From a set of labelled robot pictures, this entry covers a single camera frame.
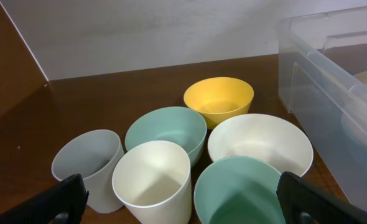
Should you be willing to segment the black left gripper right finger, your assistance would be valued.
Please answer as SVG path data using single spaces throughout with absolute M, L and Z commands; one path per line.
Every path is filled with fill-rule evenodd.
M 286 223 L 367 224 L 367 212 L 285 171 L 276 194 Z

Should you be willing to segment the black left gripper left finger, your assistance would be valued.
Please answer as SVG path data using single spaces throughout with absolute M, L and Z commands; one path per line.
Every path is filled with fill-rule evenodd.
M 80 223 L 88 201 L 80 174 L 0 214 L 0 223 Z

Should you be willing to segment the grey plastic cup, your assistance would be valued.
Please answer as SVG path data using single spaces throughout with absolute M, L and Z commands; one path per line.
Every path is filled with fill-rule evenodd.
M 98 213 L 111 213 L 123 206 L 112 187 L 112 174 L 124 156 L 119 136 L 107 129 L 84 133 L 59 150 L 51 171 L 61 181 L 80 174 L 87 191 L 87 205 Z

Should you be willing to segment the green plastic cup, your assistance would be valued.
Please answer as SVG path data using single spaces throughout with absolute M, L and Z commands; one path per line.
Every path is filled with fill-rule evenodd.
M 193 202 L 201 223 L 285 223 L 276 190 L 281 173 L 252 157 L 210 164 L 195 184 Z

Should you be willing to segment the cream plastic cup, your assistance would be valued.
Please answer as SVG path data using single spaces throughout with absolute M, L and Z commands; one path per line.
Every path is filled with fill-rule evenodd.
M 186 224 L 192 215 L 191 163 L 170 141 L 149 141 L 117 163 L 113 191 L 141 223 Z

